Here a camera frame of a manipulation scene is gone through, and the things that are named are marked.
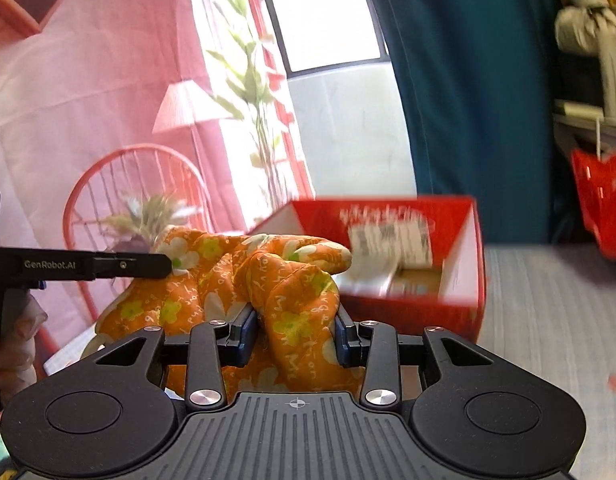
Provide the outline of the person's left hand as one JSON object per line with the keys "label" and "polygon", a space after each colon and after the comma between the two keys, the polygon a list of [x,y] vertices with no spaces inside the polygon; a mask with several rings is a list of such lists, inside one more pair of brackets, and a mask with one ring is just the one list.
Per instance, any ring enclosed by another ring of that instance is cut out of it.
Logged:
{"label": "person's left hand", "polygon": [[47,313],[25,290],[6,292],[5,306],[20,308],[20,312],[0,337],[0,408],[36,382],[34,337],[47,320]]}

